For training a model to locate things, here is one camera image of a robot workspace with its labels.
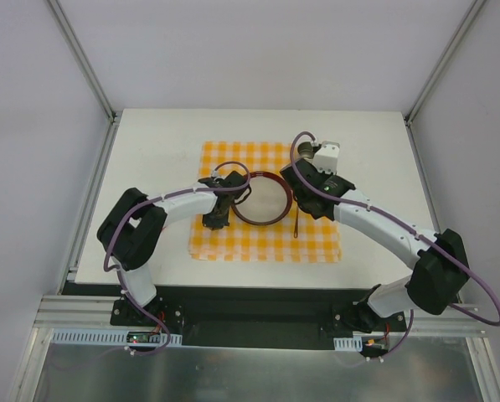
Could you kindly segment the yellow white checkered cloth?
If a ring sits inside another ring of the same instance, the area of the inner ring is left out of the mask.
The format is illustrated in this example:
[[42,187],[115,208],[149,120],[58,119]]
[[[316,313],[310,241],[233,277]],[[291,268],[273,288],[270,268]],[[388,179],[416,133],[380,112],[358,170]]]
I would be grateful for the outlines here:
[[[278,174],[289,163],[290,145],[280,142],[214,142],[202,146],[198,174],[208,176],[222,162],[242,162],[251,172]],[[332,263],[343,256],[339,229],[327,220],[299,214],[299,235],[293,237],[296,207],[280,222],[254,226],[229,214],[229,227],[210,230],[202,217],[192,220],[189,253],[197,260]]]

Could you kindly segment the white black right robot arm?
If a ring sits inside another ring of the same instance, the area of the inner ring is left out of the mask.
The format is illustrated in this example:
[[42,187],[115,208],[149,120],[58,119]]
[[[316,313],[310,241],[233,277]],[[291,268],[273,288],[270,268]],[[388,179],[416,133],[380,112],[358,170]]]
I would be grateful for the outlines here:
[[378,330],[395,313],[420,309],[442,314],[468,282],[467,258],[461,236],[447,229],[436,233],[398,223],[388,211],[348,180],[319,172],[298,159],[280,171],[303,213],[326,218],[367,236],[401,260],[411,273],[388,284],[377,284],[342,319],[363,330]]

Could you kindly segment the copper spoon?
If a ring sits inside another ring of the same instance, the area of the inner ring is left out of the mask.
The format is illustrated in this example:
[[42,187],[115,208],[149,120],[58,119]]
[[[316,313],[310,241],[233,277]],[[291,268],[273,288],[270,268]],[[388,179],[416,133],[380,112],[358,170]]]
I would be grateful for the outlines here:
[[298,238],[299,235],[299,208],[296,207],[296,213],[295,213],[295,220],[294,220],[294,227],[293,227],[293,237],[295,239]]

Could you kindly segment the red rimmed cream plate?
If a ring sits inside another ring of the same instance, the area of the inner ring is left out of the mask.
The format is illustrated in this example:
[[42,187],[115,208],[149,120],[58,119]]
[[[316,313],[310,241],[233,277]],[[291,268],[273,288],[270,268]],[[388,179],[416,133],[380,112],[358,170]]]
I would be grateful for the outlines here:
[[254,226],[273,225],[291,211],[293,196],[286,181],[275,173],[250,173],[250,188],[241,200],[232,206],[234,214]]

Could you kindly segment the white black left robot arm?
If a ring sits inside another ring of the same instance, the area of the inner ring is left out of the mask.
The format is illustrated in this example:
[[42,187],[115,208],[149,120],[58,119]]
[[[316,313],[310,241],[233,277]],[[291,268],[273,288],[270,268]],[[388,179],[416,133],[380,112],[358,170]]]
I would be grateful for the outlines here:
[[200,215],[210,230],[229,225],[229,211],[249,187],[249,175],[236,171],[222,177],[213,172],[194,185],[156,198],[127,189],[102,222],[96,237],[105,251],[103,270],[115,271],[124,296],[133,300],[129,314],[139,325],[157,320],[157,289],[148,261],[163,230]]

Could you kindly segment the metal cup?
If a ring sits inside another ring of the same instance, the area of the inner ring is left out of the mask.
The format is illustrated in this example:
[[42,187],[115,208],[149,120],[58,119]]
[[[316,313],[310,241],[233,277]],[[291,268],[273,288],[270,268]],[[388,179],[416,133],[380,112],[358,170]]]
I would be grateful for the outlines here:
[[312,160],[314,158],[315,151],[311,142],[300,142],[297,145],[296,151],[300,158],[306,160]]

